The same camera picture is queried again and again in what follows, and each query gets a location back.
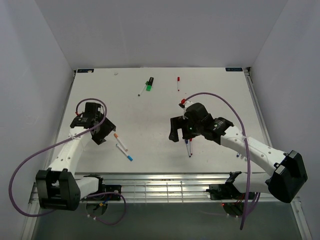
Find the orange capped white pen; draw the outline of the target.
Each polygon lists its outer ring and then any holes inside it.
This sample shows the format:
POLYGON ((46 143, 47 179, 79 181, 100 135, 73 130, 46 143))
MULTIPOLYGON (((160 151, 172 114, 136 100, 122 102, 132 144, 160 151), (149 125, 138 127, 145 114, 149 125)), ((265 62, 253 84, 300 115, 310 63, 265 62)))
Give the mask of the orange capped white pen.
POLYGON ((120 145, 121 146, 121 149, 127 153, 128 152, 128 148, 123 144, 123 142, 120 140, 119 136, 114 133, 113 136, 115 137, 115 139, 117 140, 117 145, 120 145))

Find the dark blue capped pen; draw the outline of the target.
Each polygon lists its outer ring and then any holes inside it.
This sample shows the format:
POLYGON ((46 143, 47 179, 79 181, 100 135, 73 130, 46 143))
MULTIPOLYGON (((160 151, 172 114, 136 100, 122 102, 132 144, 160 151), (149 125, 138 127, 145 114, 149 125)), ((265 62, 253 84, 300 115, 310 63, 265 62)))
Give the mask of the dark blue capped pen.
POLYGON ((191 148, 190 148, 190 143, 188 139, 185 140, 185 145, 186 145, 188 157, 190 158, 192 154, 191 154, 191 148))

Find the red capped white pen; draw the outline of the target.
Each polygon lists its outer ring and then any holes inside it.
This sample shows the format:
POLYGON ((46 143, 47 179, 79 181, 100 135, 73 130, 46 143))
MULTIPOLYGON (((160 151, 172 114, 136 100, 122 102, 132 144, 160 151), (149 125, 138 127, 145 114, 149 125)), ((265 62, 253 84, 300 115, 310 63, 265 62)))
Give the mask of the red capped white pen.
POLYGON ((190 140, 189 140, 189 152, 190 152, 190 156, 193 155, 192 140, 193 140, 193 139, 190 139, 190 140))

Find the blue capped white pen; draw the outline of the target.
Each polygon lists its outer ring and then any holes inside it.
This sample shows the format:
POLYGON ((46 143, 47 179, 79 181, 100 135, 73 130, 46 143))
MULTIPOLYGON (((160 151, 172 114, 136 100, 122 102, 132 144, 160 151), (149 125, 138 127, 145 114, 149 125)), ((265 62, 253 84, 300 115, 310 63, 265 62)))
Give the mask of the blue capped white pen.
POLYGON ((130 155, 128 155, 127 152, 121 146, 119 146, 118 143, 115 146, 129 161, 133 161, 133 158, 130 155))

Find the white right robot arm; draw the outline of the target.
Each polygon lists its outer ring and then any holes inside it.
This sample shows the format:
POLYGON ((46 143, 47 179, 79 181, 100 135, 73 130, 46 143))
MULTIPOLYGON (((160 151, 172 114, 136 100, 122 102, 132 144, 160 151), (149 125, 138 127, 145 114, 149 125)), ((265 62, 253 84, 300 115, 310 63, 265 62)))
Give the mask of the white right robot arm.
POLYGON ((252 137, 246 138, 231 121, 214 118, 201 103, 188 101, 181 105, 183 115, 170 119, 169 140, 190 140, 203 136, 208 141, 229 148, 263 169, 263 173, 230 172, 223 184, 207 189, 213 200, 237 199, 249 192, 270 194, 283 203, 290 203, 308 180, 302 155, 274 149, 252 137))

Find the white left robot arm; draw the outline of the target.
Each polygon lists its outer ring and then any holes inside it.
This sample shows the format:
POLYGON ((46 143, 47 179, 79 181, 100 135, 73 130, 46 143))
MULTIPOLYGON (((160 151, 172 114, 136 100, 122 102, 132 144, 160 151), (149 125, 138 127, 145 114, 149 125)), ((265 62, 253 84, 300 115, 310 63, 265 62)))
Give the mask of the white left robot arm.
POLYGON ((74 211, 80 201, 91 195, 100 200, 106 195, 102 177, 89 174, 75 179, 79 160, 89 142, 101 145, 116 126, 105 116, 106 108, 97 102, 86 102, 84 112, 71 122, 68 141, 46 170, 39 170, 35 181, 42 209, 74 211))

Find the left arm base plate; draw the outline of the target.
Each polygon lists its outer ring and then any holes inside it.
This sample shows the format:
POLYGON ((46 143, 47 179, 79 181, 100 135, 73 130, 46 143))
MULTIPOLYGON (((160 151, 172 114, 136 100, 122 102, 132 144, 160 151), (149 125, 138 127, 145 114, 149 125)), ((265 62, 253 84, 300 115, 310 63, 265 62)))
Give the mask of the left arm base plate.
POLYGON ((106 194, 102 199, 103 202, 109 202, 109 201, 120 201, 122 198, 117 195, 122 193, 122 186, 119 184, 116 185, 103 185, 102 190, 104 192, 108 193, 114 193, 114 194, 106 194))

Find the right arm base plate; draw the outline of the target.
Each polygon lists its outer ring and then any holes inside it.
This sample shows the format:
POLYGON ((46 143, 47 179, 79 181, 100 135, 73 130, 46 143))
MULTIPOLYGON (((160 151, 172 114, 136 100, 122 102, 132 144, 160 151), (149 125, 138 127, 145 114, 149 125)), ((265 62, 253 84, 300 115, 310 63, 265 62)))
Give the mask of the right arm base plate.
POLYGON ((235 200, 242 195, 232 184, 210 184, 205 191, 211 200, 235 200))

